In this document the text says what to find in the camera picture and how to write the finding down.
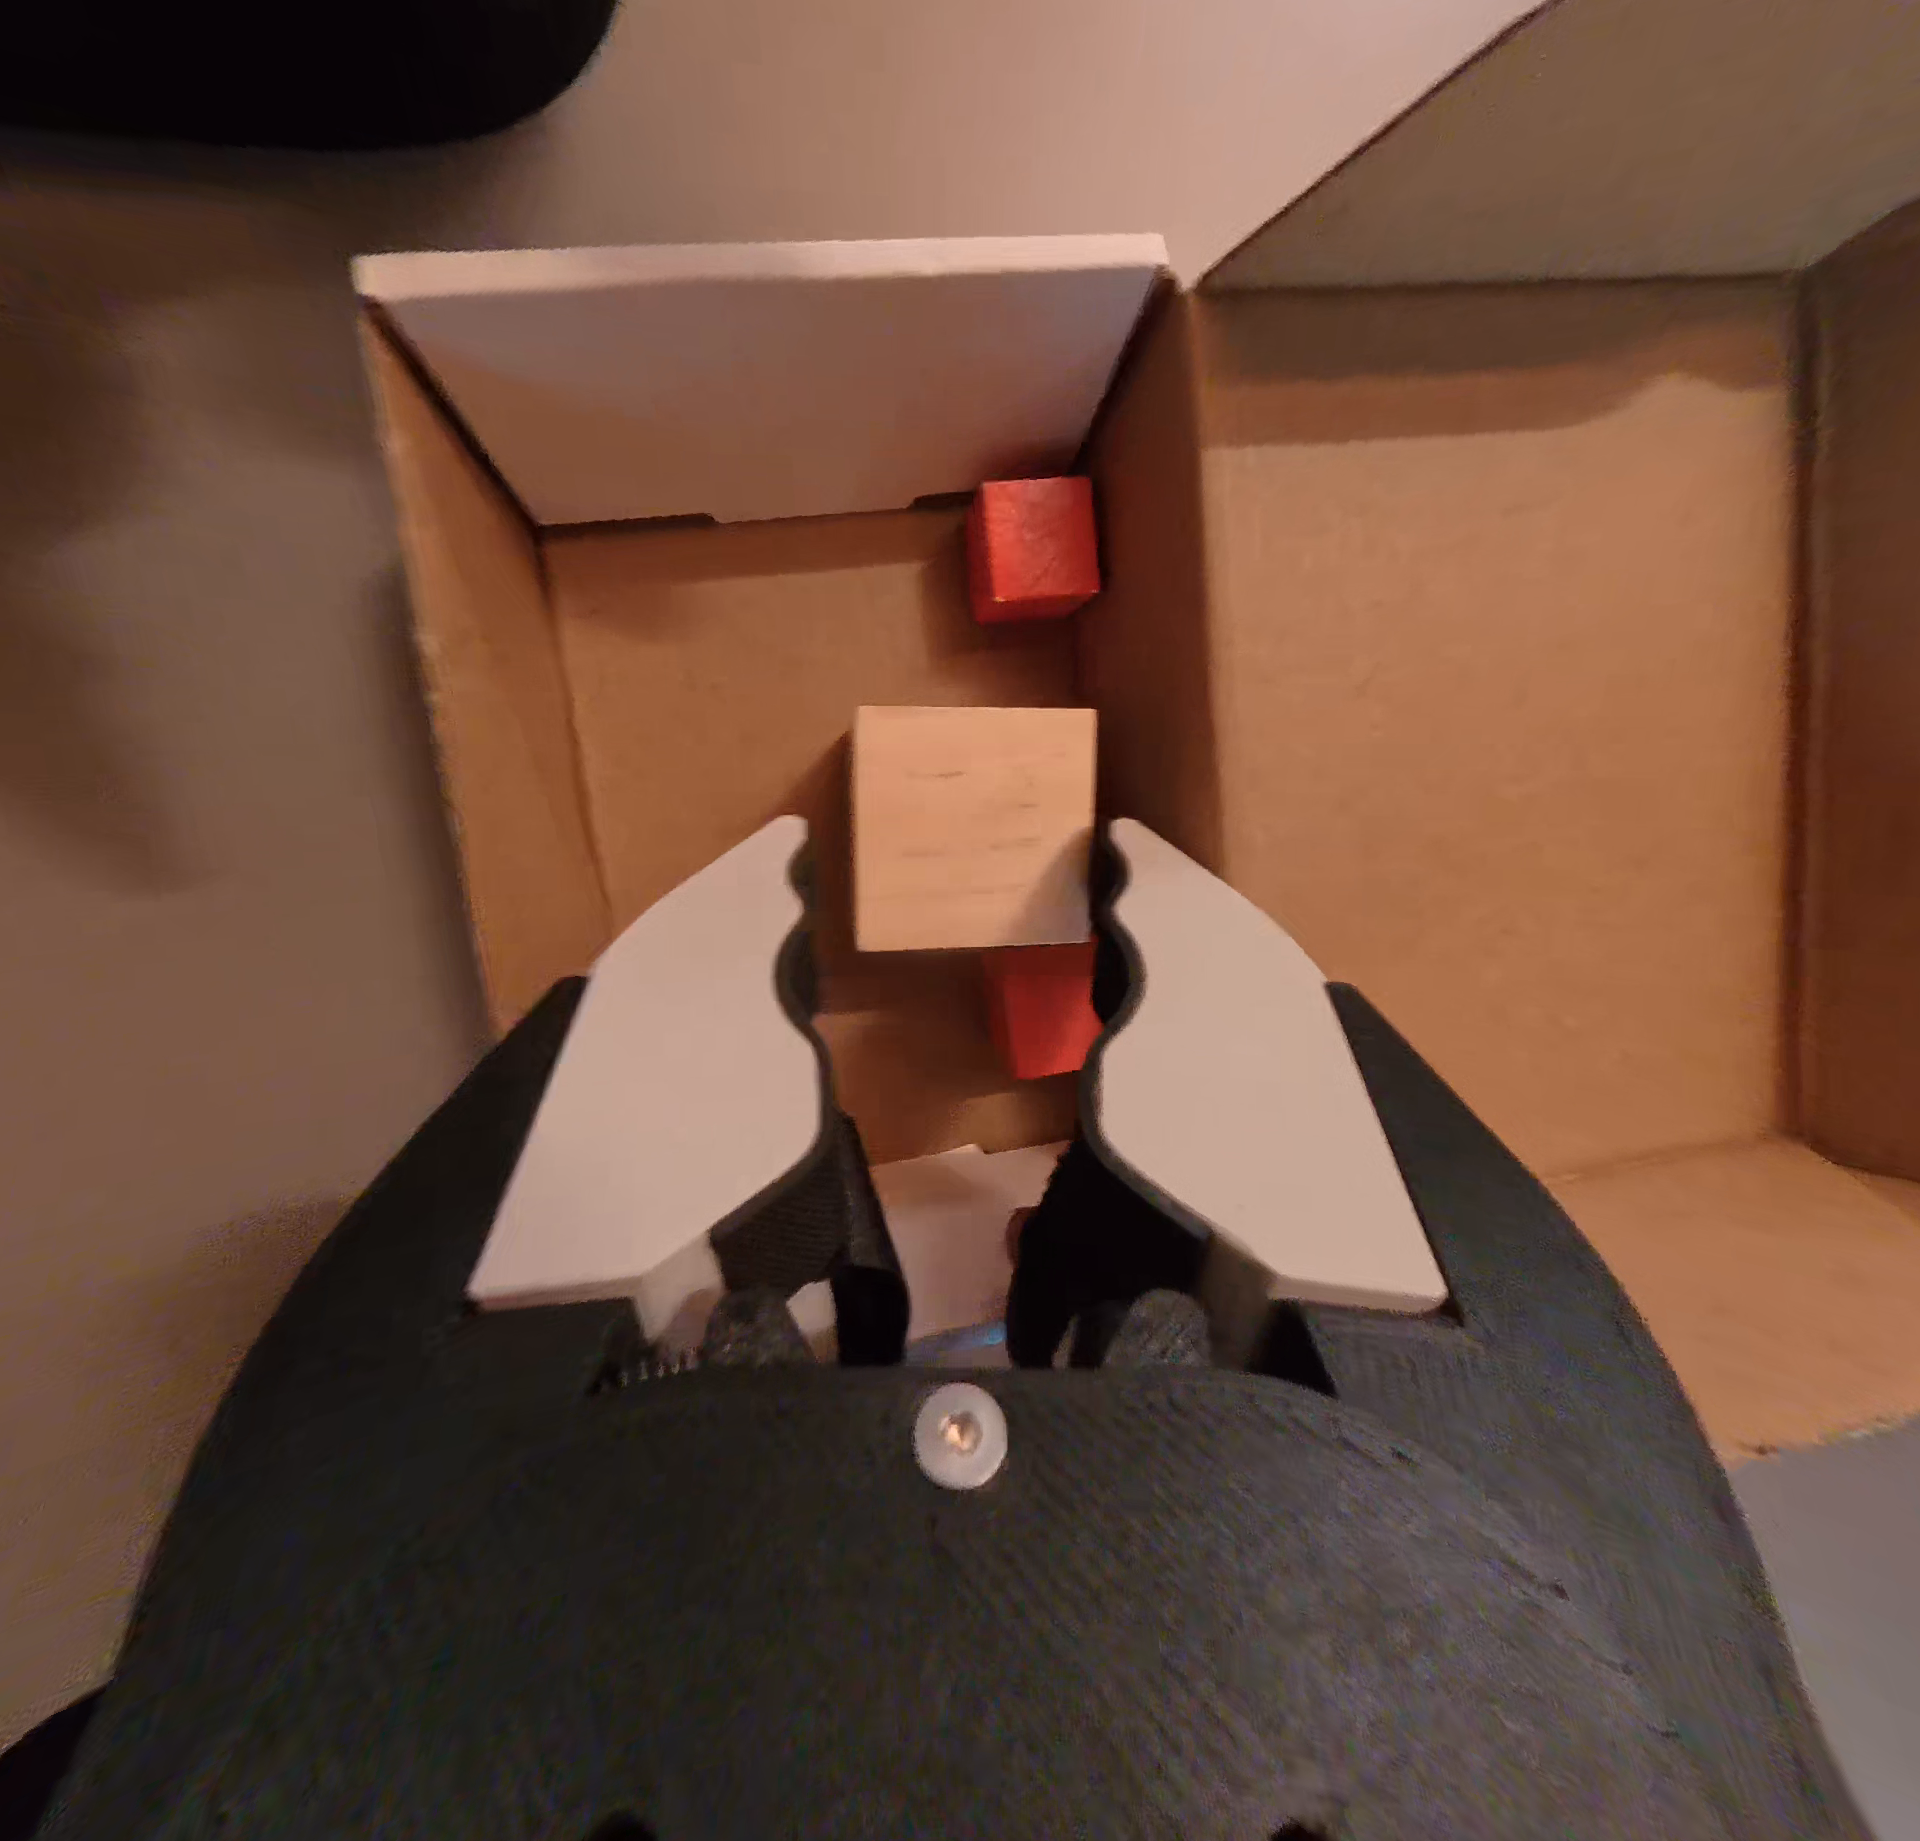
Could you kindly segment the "white cardboard mailer box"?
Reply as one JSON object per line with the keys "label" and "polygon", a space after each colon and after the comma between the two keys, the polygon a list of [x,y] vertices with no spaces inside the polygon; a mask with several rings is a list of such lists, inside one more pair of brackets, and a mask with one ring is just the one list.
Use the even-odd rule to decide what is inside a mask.
{"label": "white cardboard mailer box", "polygon": [[[866,955],[864,706],[1136,819],[1571,1203],[1714,1444],[1917,1420],[1917,0],[1551,0],[1155,239],[354,261],[493,1032],[780,816],[886,1164],[1067,1129]],[[980,484],[1101,588],[983,627]]]}

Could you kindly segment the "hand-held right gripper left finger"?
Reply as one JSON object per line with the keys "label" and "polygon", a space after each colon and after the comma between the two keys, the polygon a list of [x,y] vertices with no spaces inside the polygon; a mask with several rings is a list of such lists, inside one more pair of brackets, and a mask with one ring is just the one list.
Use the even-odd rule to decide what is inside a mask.
{"label": "hand-held right gripper left finger", "polygon": [[484,1312],[629,1302],[701,1334],[713,1232],[825,1139],[825,1060],[780,993],[799,816],[664,895],[594,965],[468,1279]]}

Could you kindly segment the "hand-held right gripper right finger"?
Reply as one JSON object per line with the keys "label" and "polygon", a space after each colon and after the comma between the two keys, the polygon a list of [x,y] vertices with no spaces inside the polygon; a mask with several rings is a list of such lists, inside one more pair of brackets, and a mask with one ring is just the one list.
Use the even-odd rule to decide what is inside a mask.
{"label": "hand-held right gripper right finger", "polygon": [[1104,825],[1101,930],[1123,994],[1087,1064],[1082,1135],[1198,1242],[1220,1360],[1289,1303],[1426,1318],[1451,1290],[1332,984],[1263,909],[1133,819]]}

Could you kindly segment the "black quilted pad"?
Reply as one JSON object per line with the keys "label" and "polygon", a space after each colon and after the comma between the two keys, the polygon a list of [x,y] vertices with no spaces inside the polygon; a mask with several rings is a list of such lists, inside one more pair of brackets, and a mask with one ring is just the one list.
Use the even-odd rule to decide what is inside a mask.
{"label": "black quilted pad", "polygon": [[6,131],[435,148],[545,112],[618,0],[2,0]]}

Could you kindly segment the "natural wooden cube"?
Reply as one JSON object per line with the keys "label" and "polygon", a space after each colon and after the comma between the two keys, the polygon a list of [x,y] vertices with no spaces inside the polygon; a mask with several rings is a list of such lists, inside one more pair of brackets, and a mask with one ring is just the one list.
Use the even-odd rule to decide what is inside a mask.
{"label": "natural wooden cube", "polygon": [[864,706],[851,729],[851,916],[864,955],[1085,944],[1097,717]]}

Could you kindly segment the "red wooden cube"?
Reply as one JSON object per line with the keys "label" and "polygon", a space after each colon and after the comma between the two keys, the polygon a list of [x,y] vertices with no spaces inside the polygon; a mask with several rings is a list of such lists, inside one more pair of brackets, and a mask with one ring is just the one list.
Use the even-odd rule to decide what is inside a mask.
{"label": "red wooden cube", "polygon": [[1006,1073],[1017,1081],[1077,1077],[1101,1033],[1096,942],[987,949],[982,975]]}
{"label": "red wooden cube", "polygon": [[983,627],[1067,618],[1100,594],[1087,476],[980,484],[966,534],[968,598]]}

